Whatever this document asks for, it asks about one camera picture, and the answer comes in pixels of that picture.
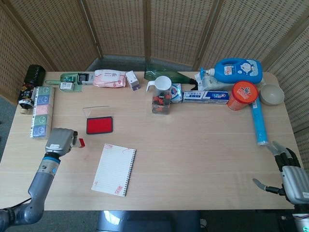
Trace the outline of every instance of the green square label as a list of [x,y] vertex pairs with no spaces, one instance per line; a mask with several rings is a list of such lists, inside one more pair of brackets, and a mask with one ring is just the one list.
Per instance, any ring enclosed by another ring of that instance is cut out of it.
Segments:
[[39,87],[39,95],[46,94],[49,95],[51,92],[51,86],[41,86]]
[[48,115],[36,115],[34,117],[34,125],[46,125],[48,120]]

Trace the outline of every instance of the orange lid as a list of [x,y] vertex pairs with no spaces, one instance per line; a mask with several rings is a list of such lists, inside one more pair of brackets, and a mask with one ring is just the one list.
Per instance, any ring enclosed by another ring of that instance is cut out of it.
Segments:
[[232,94],[238,102],[249,104],[257,99],[259,92],[253,83],[249,81],[238,81],[233,86]]

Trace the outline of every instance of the blue cylinder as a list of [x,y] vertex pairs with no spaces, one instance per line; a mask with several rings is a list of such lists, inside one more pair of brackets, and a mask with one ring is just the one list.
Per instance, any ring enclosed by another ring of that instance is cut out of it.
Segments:
[[257,97],[257,99],[250,106],[252,111],[257,144],[266,145],[268,144],[268,138],[259,97]]

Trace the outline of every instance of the bottle cap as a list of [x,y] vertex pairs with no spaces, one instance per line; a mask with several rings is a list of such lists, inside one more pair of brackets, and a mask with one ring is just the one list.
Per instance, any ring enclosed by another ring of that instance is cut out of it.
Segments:
[[214,69],[208,69],[208,70],[206,70],[206,73],[207,73],[209,76],[214,76]]
[[20,113],[23,114],[23,115],[27,115],[27,114],[28,114],[28,109],[22,108],[22,109],[20,110]]
[[232,95],[238,102],[249,104],[257,99],[259,92],[253,83],[238,81],[233,86]]

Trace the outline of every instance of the cable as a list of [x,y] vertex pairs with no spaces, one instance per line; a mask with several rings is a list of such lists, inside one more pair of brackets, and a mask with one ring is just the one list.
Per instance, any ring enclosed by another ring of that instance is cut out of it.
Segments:
[[205,229],[206,232],[208,232],[206,226],[204,226],[203,224],[200,224],[200,225]]
[[304,215],[304,216],[294,216],[295,219],[304,219],[304,218],[309,218],[309,214]]
[[31,200],[31,197],[28,198],[27,200],[25,200],[25,201],[23,201],[23,202],[17,204],[17,205],[14,205],[13,207],[10,207],[10,208],[14,209],[15,207],[18,207],[18,206],[22,205],[23,203],[26,203],[26,202],[28,202],[28,201],[30,201],[30,200]]

